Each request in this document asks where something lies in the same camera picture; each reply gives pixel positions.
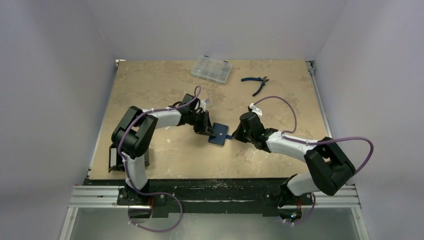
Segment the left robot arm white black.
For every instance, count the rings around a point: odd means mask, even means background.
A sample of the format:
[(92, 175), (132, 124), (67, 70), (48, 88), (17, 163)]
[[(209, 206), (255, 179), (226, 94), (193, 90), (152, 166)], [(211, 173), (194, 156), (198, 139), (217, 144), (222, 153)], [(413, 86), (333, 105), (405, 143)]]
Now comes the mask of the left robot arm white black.
[(164, 108), (141, 109), (130, 106), (112, 133), (111, 141), (121, 157), (125, 183), (132, 188), (129, 197), (138, 205), (146, 203), (152, 193), (145, 186), (145, 154), (155, 130), (190, 125), (198, 135), (215, 137), (209, 112), (195, 95), (187, 93), (181, 101)]

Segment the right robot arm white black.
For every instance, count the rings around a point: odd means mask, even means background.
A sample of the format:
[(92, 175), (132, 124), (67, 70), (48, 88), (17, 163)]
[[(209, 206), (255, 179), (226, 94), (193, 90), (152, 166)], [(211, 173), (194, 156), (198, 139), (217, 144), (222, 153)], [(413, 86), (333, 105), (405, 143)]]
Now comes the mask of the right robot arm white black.
[(274, 197), (279, 207), (296, 205), (300, 196), (322, 192), (328, 196), (335, 193), (356, 173), (356, 167), (330, 137), (308, 140), (290, 137), (275, 128), (265, 128), (254, 112), (240, 116), (240, 123), (232, 138), (251, 143), (256, 149), (282, 154), (300, 160), (308, 172), (294, 174), (279, 187)]

